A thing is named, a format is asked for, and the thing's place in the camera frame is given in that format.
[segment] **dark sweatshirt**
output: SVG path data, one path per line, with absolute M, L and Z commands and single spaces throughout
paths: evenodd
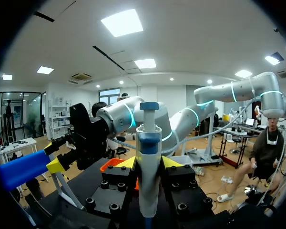
M 284 144 L 284 138 L 281 132 L 279 132 L 279 130 L 268 132 L 270 141 L 276 141 L 278 135 L 277 144 L 269 145 L 267 144 L 267 131 L 268 127 L 257 137 L 250 154 L 249 159 L 251 160 L 251 158 L 255 157 L 257 166 L 259 163 L 266 167 L 272 166 L 274 161 L 276 159 L 279 161 L 281 157 Z

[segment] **man's leg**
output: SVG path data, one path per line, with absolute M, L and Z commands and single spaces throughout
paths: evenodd
M 239 186 L 239 184 L 243 181 L 244 176 L 248 173 L 253 173 L 253 169 L 252 169 L 252 165 L 251 163 L 247 163 L 242 165 L 241 167 L 239 167 L 239 169 L 235 172 L 234 174 L 234 178 L 233 178 L 233 184 L 232 184 L 232 188 L 231 191 L 228 193 L 229 197 L 232 197 L 233 194 L 236 192 L 237 187 Z
M 276 173 L 275 174 L 275 178 L 273 179 L 273 182 L 272 182 L 271 187 L 269 189 L 270 190 L 270 192 L 269 192 L 270 194 L 272 194 L 278 188 L 278 186 L 281 183 L 281 180 L 282 180 L 281 174 Z

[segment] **recessed light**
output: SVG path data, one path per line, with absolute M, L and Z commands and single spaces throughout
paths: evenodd
M 154 59 L 145 59 L 145 60 L 137 60 L 134 61 L 138 68 L 155 68 L 157 67 L 156 62 Z
M 2 78 L 3 78 L 3 80 L 12 80 L 13 75 L 6 75 L 6 74 L 3 74 L 3 75 L 2 75 Z
M 143 31 L 139 16 L 135 9 L 116 13 L 101 20 L 114 37 Z
M 41 67 L 38 69 L 37 73 L 47 74 L 47 75 L 48 75 L 48 74 L 50 74 L 53 70 L 54 70 L 53 68 L 47 68 L 47 67 L 41 66 Z
M 271 63 L 272 65 L 277 65 L 278 63 L 280 63 L 280 61 L 272 56 L 266 56 L 265 60 L 267 60 L 269 63 Z
M 247 70 L 240 70 L 239 72 L 235 73 L 235 75 L 238 77 L 247 78 L 252 75 L 252 73 Z

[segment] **shelf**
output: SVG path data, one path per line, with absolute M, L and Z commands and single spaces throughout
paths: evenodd
M 56 129 L 60 129 L 60 128 L 67 128 L 67 126 L 58 126 L 58 127 L 52 128 L 52 129 L 53 129 L 53 130 L 56 130 Z
M 59 119 L 59 118 L 70 118 L 70 116 L 60 116 L 60 117 L 54 117 L 54 118 L 49 118 L 49 119 Z

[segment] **orange tray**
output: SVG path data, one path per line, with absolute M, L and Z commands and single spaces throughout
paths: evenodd
M 112 158 L 109 161 L 107 161 L 102 167 L 100 167 L 100 171 L 104 172 L 108 166 L 117 166 L 118 164 L 120 164 L 123 161 L 125 161 L 125 160 L 118 159 L 118 158 Z M 137 182 L 135 184 L 135 189 L 139 190 L 138 179 L 137 179 Z

